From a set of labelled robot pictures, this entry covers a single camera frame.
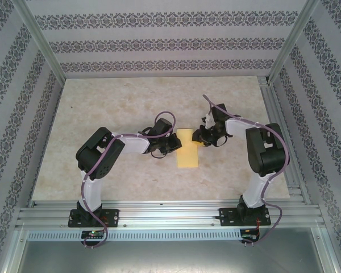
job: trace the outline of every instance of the metal bracket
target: metal bracket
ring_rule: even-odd
[[[252,217],[245,217],[242,220],[237,208],[220,208],[219,216],[216,216],[216,219],[220,220],[221,226],[256,226],[257,220],[260,221],[260,226],[270,226],[272,222],[269,210],[264,206],[257,210],[258,212],[254,213]]]
[[[119,210],[118,209],[101,209],[99,214],[100,220],[102,220],[108,228],[117,228],[119,222]],[[70,228],[101,228],[102,225],[99,222],[91,224],[88,221],[83,221],[83,214],[78,209],[72,209],[69,214],[68,227]]]

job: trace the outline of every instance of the yellow block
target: yellow block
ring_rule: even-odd
[[[192,141],[193,129],[178,129],[177,137],[182,147],[177,149],[178,168],[198,168],[197,145]]]
[[[204,146],[203,143],[201,142],[198,142],[198,141],[192,141],[192,143],[196,144],[197,146]]]

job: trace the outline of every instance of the patterned wallpaper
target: patterned wallpaper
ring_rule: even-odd
[[[304,3],[27,1],[68,78],[266,76]]]
[[[319,2],[273,86],[341,265],[341,0]]]
[[[27,206],[61,94],[10,0],[0,0],[0,258]]]

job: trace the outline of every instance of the metal extrusion bar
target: metal extrusion bar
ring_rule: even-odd
[[[283,136],[288,147],[292,147],[292,141],[290,140],[290,136],[288,134],[288,130],[285,124],[285,121],[282,116],[281,109],[279,107],[279,103],[275,97],[275,91],[272,86],[269,86],[265,77],[258,77],[258,82],[260,85],[261,94],[263,95],[264,103],[267,108],[267,113],[269,120],[271,122],[277,122],[280,125],[280,128],[283,132]],[[301,188],[301,192],[303,195],[303,199],[306,204],[311,204],[307,188],[305,182],[303,180],[300,167],[298,165],[296,154],[293,149],[289,149],[290,163],[288,168],[285,171],[285,177],[287,180],[287,185],[299,185]]]
[[[23,19],[25,25],[29,29],[30,34],[33,36],[34,40],[36,41],[36,44],[41,50],[42,54],[44,55],[45,60],[48,62],[49,66],[53,70],[53,73],[56,75],[58,82],[63,87],[64,83],[66,82],[65,74],[55,54],[53,53],[51,46],[46,40],[43,32],[40,30],[40,27],[37,21],[35,20],[28,5],[26,4],[26,1],[25,0],[13,0],[13,4],[15,6],[15,9],[19,13],[20,17]]]
[[[325,222],[318,205],[305,205],[299,187],[289,187],[289,200],[269,200],[283,208],[283,218],[278,228],[324,227]],[[164,230],[164,229],[224,229],[220,221],[219,208],[236,207],[235,201],[166,201],[166,202],[104,202],[104,209],[119,209],[116,229]],[[67,226],[69,212],[76,207],[72,202],[36,202],[32,208],[22,208],[16,229],[26,230],[70,230]],[[272,224],[279,211],[269,208]],[[254,226],[234,226],[234,229]]]
[[[341,273],[341,268],[336,257],[336,253],[328,235],[327,228],[311,228],[314,243],[324,272]]]
[[[276,77],[279,74],[280,69],[282,68],[286,58],[288,57],[289,53],[291,52],[294,44],[296,43],[298,37],[303,31],[306,23],[308,22],[309,18],[311,17],[314,9],[317,7],[319,3],[318,0],[307,0],[304,7],[302,8],[295,24],[293,25],[292,30],[290,31],[288,37],[285,39],[285,42],[282,46],[282,49],[279,51],[279,54],[273,63],[271,71],[268,75],[269,82],[274,82]]]
[[[13,231],[7,253],[5,254],[3,263],[0,266],[0,273],[18,272],[28,234],[28,230]]]

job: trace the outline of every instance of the beige tabletop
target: beige tabletop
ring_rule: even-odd
[[[199,128],[207,94],[228,111],[261,123],[268,116],[256,77],[97,78],[67,80],[49,137],[33,200],[78,200],[81,174],[75,154],[101,126],[135,133],[153,126],[164,110],[177,128]],[[169,121],[172,118],[163,116]],[[222,147],[199,147],[199,167],[177,168],[176,153],[120,155],[104,178],[102,199],[121,201],[238,199],[252,171],[246,142],[230,138]],[[268,198],[289,198],[284,176]]]

